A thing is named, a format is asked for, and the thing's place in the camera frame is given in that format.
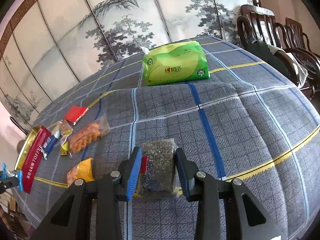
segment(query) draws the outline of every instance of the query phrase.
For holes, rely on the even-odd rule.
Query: yellow snack bag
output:
[[[68,186],[70,186],[76,179],[84,179],[86,182],[94,180],[92,175],[91,161],[92,158],[86,159],[74,166],[67,173]]]

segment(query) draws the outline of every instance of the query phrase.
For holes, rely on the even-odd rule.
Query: pink wall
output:
[[[25,137],[25,134],[11,122],[10,114],[0,102],[0,170],[3,162],[9,170],[13,170],[18,158],[17,144]]]
[[[320,53],[320,30],[301,0],[260,1],[262,7],[270,9],[274,12],[277,22],[285,24],[286,17],[300,22],[303,27],[303,32],[306,33],[310,39],[311,50],[315,53]]]

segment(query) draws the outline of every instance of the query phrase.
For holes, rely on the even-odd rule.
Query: chair back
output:
[[[291,48],[306,49],[303,40],[302,25],[299,22],[288,17],[285,19],[285,25],[290,26],[293,31],[293,36],[288,35],[290,39],[290,45],[292,46]]]
[[[251,21],[253,34],[256,38],[267,44],[282,47],[273,11],[249,4],[242,5],[240,11],[241,15],[247,16]]]

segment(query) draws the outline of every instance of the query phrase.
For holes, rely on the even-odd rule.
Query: orange snack bag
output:
[[[107,135],[110,132],[108,120],[105,115],[82,128],[69,139],[69,151],[79,153],[87,145],[96,141],[98,137]]]
[[[74,166],[67,173],[67,184],[69,187],[76,179],[84,179],[86,182],[94,180],[92,175],[91,161],[92,158],[86,159]]]

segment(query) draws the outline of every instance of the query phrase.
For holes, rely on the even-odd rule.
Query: tablecloth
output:
[[[37,227],[65,190],[66,173],[93,158],[97,179],[116,170],[134,146],[174,138],[188,160],[215,178],[240,178],[288,238],[305,230],[319,210],[320,116],[288,79],[247,51],[215,37],[196,37],[211,78],[146,87],[139,53],[63,94],[35,122],[49,127],[72,105],[88,106],[77,132],[106,114],[111,132],[72,159],[55,146],[41,161],[30,194],[14,189]],[[223,203],[222,239],[226,238]],[[197,203],[134,198],[120,203],[125,240],[193,239]]]

